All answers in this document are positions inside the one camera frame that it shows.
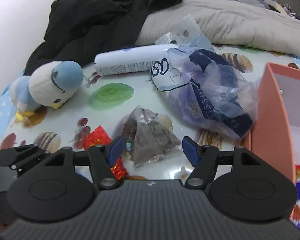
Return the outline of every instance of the red candy packet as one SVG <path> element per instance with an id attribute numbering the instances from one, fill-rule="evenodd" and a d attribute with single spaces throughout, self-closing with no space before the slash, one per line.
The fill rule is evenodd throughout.
<path id="1" fill-rule="evenodd" d="M 96 144 L 108 145 L 111 143 L 111 138 L 107 135 L 106 131 L 99 125 L 92 133 L 89 133 L 83 140 L 83 147 L 87 150 L 89 147 Z M 116 164 L 111 168 L 112 173 L 117 180 L 122 179 L 128 175 L 127 170 L 123 166 L 122 158 L 120 157 Z"/>

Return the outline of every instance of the beige blanket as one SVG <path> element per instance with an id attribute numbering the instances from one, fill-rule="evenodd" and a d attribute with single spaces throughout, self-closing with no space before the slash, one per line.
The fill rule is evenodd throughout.
<path id="1" fill-rule="evenodd" d="M 216 44 L 244 45 L 300 57 L 300 21 L 267 9 L 227 0 L 183 0 L 146 19 L 136 45 L 149 45 L 191 14 Z"/>

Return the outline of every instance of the plush toy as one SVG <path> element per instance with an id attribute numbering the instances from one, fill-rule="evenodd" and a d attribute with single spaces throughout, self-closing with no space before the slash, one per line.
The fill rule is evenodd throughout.
<path id="1" fill-rule="evenodd" d="M 22 76 L 10 87 L 10 98 L 17 108 L 16 118 L 24 122 L 42 106 L 60 108 L 80 86 L 83 72 L 74 61 L 53 61 L 36 69 L 31 76 Z"/>

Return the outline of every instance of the plastic bag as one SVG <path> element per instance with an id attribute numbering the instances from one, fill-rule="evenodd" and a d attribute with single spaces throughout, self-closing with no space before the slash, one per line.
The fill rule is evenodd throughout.
<path id="1" fill-rule="evenodd" d="M 257 118 L 257 88 L 216 53 L 168 49 L 150 75 L 179 115 L 197 127 L 242 138 Z"/>
<path id="2" fill-rule="evenodd" d="M 178 46 L 197 47 L 214 52 L 211 42 L 201 32 L 191 14 L 183 17 L 182 21 L 178 22 L 171 32 L 161 36 L 154 43 L 156 45 L 173 43 Z"/>
<path id="3" fill-rule="evenodd" d="M 122 137 L 135 166 L 158 161 L 168 154 L 180 140 L 172 133 L 171 119 L 137 107 L 124 124 Z"/>

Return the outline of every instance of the white cylinder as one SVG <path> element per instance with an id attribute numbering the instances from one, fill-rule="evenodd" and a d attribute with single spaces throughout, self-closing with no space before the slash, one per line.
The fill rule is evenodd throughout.
<path id="1" fill-rule="evenodd" d="M 100 76 L 147 71 L 156 60 L 165 56 L 167 49 L 177 47 L 160 44 L 100 53 L 94 59 L 95 68 Z"/>

